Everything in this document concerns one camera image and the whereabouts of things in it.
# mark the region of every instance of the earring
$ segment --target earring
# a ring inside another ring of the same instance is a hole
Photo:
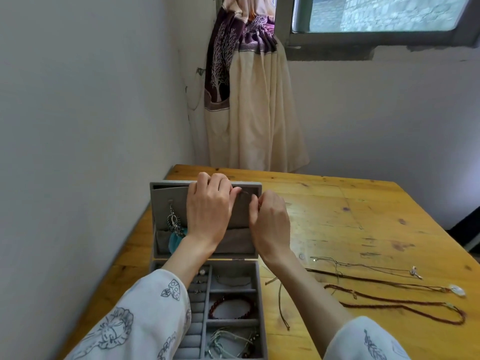
[[[166,224],[168,226],[169,231],[174,232],[179,237],[184,238],[185,234],[183,233],[182,223],[180,222],[180,218],[175,214],[173,211],[173,200],[170,199],[168,201],[170,203],[170,214],[166,218]]]

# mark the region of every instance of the yellow wood surface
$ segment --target yellow wood surface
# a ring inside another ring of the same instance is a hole
[[[344,274],[435,286],[456,284],[467,294],[407,290],[382,284],[339,279],[340,285],[373,296],[453,303],[466,312],[463,326],[435,322],[401,309],[353,309],[389,331],[412,359],[480,359],[480,265],[465,252],[397,184],[385,181],[314,175],[257,172],[239,169],[176,165],[170,180],[194,180],[200,171],[225,173],[232,181],[259,181],[286,202],[291,220],[291,248],[305,267],[334,271],[332,263],[310,256],[328,256],[342,262],[370,266],[418,268],[424,280],[400,278],[366,268],[341,268]],[[148,273],[152,248],[151,209],[142,216],[105,278],[97,288],[77,327],[66,341],[59,359],[83,338],[135,281]],[[279,316],[279,281],[265,285],[273,274],[260,260],[262,298],[270,360],[319,359],[315,346],[293,302],[282,290],[283,314]],[[337,284],[337,278],[316,275],[321,282]],[[371,300],[335,292],[348,303]],[[419,308],[442,318],[456,320],[446,308]]]

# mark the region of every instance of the window glass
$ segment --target window glass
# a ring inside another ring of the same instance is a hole
[[[468,0],[313,0],[309,31],[448,31],[457,26],[467,2]],[[296,10],[305,7],[301,3],[301,0],[296,0]],[[302,13],[294,12],[294,15],[301,18]],[[294,17],[293,30],[297,31],[295,25]]]

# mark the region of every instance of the window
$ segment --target window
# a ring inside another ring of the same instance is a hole
[[[275,34],[290,57],[379,45],[474,47],[480,0],[276,0]]]

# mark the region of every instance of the dark bead bracelet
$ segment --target dark bead bracelet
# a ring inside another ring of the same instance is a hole
[[[249,298],[247,296],[244,296],[242,294],[225,294],[223,297],[221,297],[219,300],[217,300],[215,303],[213,303],[212,307],[210,307],[210,310],[208,311],[208,318],[211,319],[211,320],[224,320],[224,319],[226,319],[226,318],[217,318],[213,315],[213,313],[215,312],[217,307],[220,304],[222,304],[223,302],[234,301],[234,300],[241,300],[241,301],[247,302],[250,306],[250,309],[248,310],[247,313],[245,313],[243,316],[235,318],[235,320],[245,320],[245,319],[247,319],[252,314],[252,312],[254,311],[255,302],[251,298]]]

